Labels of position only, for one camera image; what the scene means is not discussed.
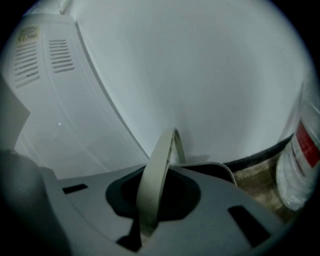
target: white handle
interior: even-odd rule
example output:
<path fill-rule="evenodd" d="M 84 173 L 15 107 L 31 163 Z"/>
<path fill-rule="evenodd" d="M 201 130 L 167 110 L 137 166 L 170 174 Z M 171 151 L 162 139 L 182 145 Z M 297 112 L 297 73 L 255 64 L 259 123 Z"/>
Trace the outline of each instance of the white handle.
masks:
<path fill-rule="evenodd" d="M 186 162 L 178 130 L 163 132 L 144 168 L 138 192 L 136 207 L 139 214 L 141 243 L 144 244 L 158 225 L 158 211 L 169 168 L 169 157 L 173 142 L 181 164 Z"/>

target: white wall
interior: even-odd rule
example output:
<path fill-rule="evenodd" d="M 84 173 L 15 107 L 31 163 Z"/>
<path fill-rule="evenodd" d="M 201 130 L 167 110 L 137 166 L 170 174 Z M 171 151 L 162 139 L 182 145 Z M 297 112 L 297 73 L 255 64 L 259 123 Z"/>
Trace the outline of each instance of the white wall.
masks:
<path fill-rule="evenodd" d="M 266 3 L 73 0 L 65 14 L 148 154 L 172 126 L 190 162 L 240 159 L 294 131 L 310 61 Z"/>

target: vent grille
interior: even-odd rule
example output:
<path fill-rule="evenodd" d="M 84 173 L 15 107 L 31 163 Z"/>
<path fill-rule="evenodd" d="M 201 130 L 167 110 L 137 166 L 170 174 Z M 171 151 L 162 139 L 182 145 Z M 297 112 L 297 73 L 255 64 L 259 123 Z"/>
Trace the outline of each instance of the vent grille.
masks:
<path fill-rule="evenodd" d="M 26 86 L 40 78 L 37 42 L 30 42 L 16 47 L 13 69 L 16 88 Z"/>
<path fill-rule="evenodd" d="M 66 39 L 49 40 L 49 52 L 54 73 L 75 69 Z"/>

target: white bottle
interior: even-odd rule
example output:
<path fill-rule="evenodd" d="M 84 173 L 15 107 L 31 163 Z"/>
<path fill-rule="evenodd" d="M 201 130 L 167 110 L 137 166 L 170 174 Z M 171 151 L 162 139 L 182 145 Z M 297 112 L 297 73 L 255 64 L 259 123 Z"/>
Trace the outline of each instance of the white bottle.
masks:
<path fill-rule="evenodd" d="M 320 169 L 320 85 L 309 75 L 302 86 L 300 121 L 276 166 L 281 200 L 294 211 L 309 199 Z"/>

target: red label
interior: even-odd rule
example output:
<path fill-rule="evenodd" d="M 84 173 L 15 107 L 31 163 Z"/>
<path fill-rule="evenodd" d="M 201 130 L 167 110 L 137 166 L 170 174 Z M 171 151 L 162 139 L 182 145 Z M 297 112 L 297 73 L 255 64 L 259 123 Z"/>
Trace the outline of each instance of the red label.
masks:
<path fill-rule="evenodd" d="M 295 135 L 305 159 L 312 168 L 315 167 L 320 160 L 320 151 L 310 138 L 306 128 L 304 127 L 304 124 L 301 121 L 299 122 L 299 126 Z"/>

